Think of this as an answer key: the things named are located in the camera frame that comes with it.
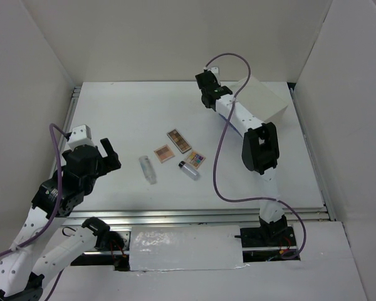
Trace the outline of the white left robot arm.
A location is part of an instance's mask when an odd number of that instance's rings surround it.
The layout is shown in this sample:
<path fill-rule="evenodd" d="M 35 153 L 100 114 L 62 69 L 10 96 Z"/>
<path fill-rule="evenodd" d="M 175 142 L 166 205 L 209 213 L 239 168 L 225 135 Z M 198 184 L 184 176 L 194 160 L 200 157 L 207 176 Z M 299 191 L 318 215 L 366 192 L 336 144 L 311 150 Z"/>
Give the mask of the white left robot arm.
<path fill-rule="evenodd" d="M 96 180 L 121 168 L 110 141 L 104 138 L 100 143 L 106 156 L 87 144 L 56 155 L 66 164 L 40 185 L 21 231 L 0 255 L 0 300 L 39 300 L 51 279 L 85 251 L 123 246 L 109 225 L 91 217 L 56 248 L 44 252 L 74 208 L 93 191 Z"/>

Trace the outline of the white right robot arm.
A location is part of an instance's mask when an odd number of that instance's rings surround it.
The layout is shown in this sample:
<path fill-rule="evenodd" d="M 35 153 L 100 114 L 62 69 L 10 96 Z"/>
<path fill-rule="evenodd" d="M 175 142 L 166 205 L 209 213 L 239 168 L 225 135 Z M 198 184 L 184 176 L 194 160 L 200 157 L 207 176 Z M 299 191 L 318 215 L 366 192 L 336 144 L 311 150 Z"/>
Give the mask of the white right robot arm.
<path fill-rule="evenodd" d="M 195 76 L 201 101 L 206 108 L 211 108 L 225 118 L 225 126 L 219 140 L 214 158 L 212 181 L 216 195 L 229 203 L 259 201 L 260 227 L 255 233 L 239 235 L 243 241 L 262 242 L 275 245 L 288 228 L 281 203 L 272 195 L 277 193 L 274 180 L 279 159 L 279 145 L 276 126 L 272 122 L 263 122 L 249 112 L 236 100 L 236 95 L 227 86 L 222 86 L 215 74 L 204 70 Z M 217 163 L 227 128 L 231 126 L 242 138 L 241 159 L 247 170 L 255 172 L 266 183 L 268 196 L 244 199 L 228 199 L 218 190 L 216 182 Z"/>

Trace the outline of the clear plastic bottle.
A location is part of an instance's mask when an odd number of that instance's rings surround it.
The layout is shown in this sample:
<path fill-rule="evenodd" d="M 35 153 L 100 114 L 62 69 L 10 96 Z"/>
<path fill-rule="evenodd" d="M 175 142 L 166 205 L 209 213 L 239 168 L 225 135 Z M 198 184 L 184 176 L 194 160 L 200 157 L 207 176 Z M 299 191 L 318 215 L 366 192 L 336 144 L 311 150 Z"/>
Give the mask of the clear plastic bottle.
<path fill-rule="evenodd" d="M 150 159 L 147 156 L 141 156 L 138 159 L 142 172 L 149 184 L 156 184 L 157 177 Z"/>

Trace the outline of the small bottle black cap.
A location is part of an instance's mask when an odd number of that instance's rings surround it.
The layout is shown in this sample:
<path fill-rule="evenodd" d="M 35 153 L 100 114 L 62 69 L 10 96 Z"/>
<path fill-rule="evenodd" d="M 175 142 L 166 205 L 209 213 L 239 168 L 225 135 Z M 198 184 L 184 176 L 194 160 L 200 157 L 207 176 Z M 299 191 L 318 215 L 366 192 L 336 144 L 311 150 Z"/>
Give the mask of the small bottle black cap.
<path fill-rule="evenodd" d="M 178 167 L 185 175 L 187 175 L 192 180 L 196 181 L 199 179 L 200 174 L 192 165 L 186 163 L 185 161 L 180 161 Z"/>

